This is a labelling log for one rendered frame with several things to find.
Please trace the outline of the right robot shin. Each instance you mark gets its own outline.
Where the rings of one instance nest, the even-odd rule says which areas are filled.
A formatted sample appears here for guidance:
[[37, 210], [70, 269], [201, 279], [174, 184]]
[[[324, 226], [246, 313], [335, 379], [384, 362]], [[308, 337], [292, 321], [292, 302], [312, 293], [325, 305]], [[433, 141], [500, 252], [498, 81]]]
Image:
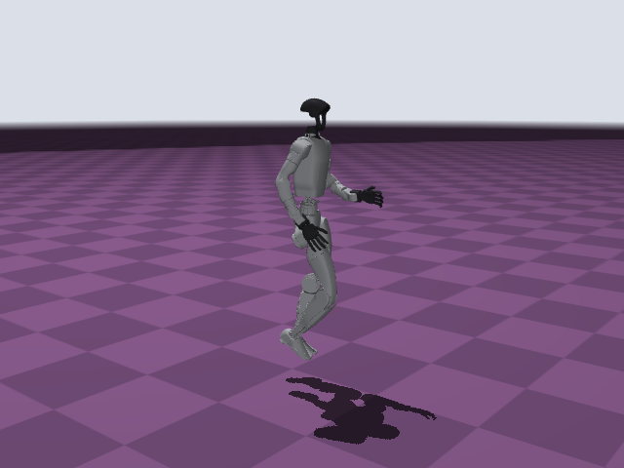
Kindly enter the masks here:
[[[336, 306], [336, 304], [328, 306], [330, 300], [331, 297], [324, 290], [316, 292], [316, 295], [309, 301], [305, 310], [302, 311], [300, 321], [292, 330], [292, 339], [297, 340], [297, 338], [300, 338], [304, 333], [318, 324]], [[298, 334], [299, 332], [300, 334]]]

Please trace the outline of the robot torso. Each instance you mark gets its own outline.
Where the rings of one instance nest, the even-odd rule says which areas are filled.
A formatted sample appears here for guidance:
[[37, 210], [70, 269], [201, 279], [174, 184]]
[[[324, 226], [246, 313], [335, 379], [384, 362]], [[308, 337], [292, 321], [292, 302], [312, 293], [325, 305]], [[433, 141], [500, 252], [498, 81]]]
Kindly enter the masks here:
[[[300, 162], [293, 173], [293, 187], [295, 196], [305, 197], [305, 200], [300, 202], [300, 212], [308, 218], [310, 224], [320, 227], [321, 213], [317, 210], [319, 200], [312, 200], [312, 198], [322, 197], [325, 193], [330, 148], [327, 140], [321, 137], [320, 133], [318, 135], [321, 139], [315, 138], [315, 134], [305, 134], [297, 139], [308, 140], [312, 147], [308, 156]], [[296, 224], [294, 224], [295, 229]]]

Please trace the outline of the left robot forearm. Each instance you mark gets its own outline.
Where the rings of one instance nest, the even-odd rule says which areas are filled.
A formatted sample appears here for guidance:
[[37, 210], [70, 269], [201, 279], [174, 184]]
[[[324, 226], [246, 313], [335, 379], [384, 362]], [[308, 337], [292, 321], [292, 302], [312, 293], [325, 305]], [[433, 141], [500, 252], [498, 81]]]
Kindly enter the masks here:
[[351, 191], [350, 188], [347, 188], [346, 186], [342, 185], [342, 183], [338, 181], [336, 178], [335, 178], [335, 182], [331, 184], [331, 192], [333, 194], [338, 195], [344, 201], [357, 202], [358, 201], [357, 194], [350, 193], [350, 191]]

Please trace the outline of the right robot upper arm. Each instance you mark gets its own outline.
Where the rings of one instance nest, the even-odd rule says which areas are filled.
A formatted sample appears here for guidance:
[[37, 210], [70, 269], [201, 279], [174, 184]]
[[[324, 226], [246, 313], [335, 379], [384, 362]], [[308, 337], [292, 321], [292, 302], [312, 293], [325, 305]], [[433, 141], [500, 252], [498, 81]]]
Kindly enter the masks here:
[[[289, 176], [296, 171], [300, 162], [308, 156], [311, 147], [312, 144], [305, 139], [296, 140], [292, 143], [287, 160], [275, 180], [275, 185], [277, 189], [278, 181], [282, 178], [289, 180]], [[289, 183], [291, 185], [290, 181]]]

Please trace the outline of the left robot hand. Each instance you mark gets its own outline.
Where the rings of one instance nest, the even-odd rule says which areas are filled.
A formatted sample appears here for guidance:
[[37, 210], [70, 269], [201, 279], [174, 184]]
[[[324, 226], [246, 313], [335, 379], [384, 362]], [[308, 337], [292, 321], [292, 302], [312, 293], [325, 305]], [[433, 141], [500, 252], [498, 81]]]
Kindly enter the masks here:
[[[369, 187], [368, 189], [364, 189], [363, 192], [362, 190], [351, 190], [350, 193], [356, 193], [357, 194], [357, 202], [362, 202], [365, 201], [366, 203], [369, 204], [376, 204], [378, 206], [380, 206], [380, 208], [382, 208], [382, 204], [383, 204], [383, 196], [381, 195], [382, 192], [381, 191], [373, 191], [372, 189], [375, 189], [374, 186]], [[378, 198], [375, 198], [378, 197]], [[381, 198], [381, 199], [379, 199]], [[378, 202], [375, 202], [378, 201]], [[380, 203], [379, 203], [380, 202]]]

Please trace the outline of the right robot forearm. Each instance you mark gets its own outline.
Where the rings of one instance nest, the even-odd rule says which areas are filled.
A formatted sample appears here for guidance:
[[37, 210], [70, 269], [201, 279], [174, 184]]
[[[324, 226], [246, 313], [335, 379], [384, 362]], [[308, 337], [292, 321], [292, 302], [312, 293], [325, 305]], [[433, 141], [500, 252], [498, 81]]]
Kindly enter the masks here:
[[280, 201], [284, 204], [286, 210], [288, 210], [289, 217], [299, 226], [305, 221], [305, 218], [301, 215], [300, 209], [296, 206], [297, 202], [295, 201], [294, 194], [291, 192], [289, 181], [282, 178], [278, 181], [277, 186]]

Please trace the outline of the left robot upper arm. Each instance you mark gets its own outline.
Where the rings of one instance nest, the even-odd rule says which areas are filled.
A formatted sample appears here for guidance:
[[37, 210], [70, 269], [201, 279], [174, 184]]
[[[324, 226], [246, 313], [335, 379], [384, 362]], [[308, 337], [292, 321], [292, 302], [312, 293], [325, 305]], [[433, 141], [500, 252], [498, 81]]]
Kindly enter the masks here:
[[329, 187], [332, 186], [332, 183], [335, 182], [335, 178], [334, 178], [334, 176], [332, 174], [330, 174], [332, 144], [331, 144], [331, 142], [329, 140], [327, 140], [327, 142], [328, 142], [329, 148], [330, 148], [330, 162], [329, 162], [329, 168], [328, 168], [326, 188], [329, 188]]

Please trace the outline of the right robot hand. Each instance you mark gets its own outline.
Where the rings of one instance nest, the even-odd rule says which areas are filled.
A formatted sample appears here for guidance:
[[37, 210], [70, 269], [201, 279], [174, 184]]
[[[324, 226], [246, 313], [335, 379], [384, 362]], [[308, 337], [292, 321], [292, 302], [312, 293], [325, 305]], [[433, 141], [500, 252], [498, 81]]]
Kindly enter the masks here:
[[[323, 232], [323, 233], [325, 233], [325, 234], [328, 234], [328, 232], [327, 232], [326, 230], [324, 230], [323, 228], [320, 228], [320, 227], [318, 227], [318, 226], [314, 226], [314, 224], [310, 224], [310, 221], [308, 220], [308, 218], [307, 218], [304, 214], [301, 214], [301, 215], [305, 218], [305, 221], [303, 221], [303, 222], [302, 222], [299, 226], [296, 224], [296, 222], [294, 222], [294, 223], [296, 224], [296, 226], [297, 226], [300, 230], [302, 230], [303, 237], [304, 237], [304, 239], [307, 241], [307, 243], [308, 243], [308, 245], [310, 246], [310, 248], [311, 248], [314, 252], [316, 252], [316, 250], [314, 249], [314, 247], [312, 246], [312, 244], [311, 244], [311, 242], [310, 242], [309, 240], [311, 240], [311, 241], [312, 241], [312, 243], [314, 244], [314, 246], [315, 246], [315, 247], [316, 247], [319, 251], [321, 250], [321, 248], [317, 245], [317, 243], [314, 241], [314, 239], [315, 239], [315, 240], [316, 240], [316, 241], [317, 241], [317, 242], [318, 242], [318, 243], [319, 243], [319, 244], [320, 244], [323, 248], [325, 248], [325, 246], [324, 246], [324, 245], [322, 244], [322, 242], [318, 239], [318, 237], [319, 237], [321, 240], [323, 240], [326, 244], [328, 244], [329, 242], [328, 242], [328, 241], [327, 241], [324, 237], [322, 237], [322, 236], [319, 234], [319, 232], [318, 232], [317, 230], [319, 230], [319, 231], [321, 231], [321, 232]], [[317, 237], [317, 236], [318, 236], [318, 237]]]

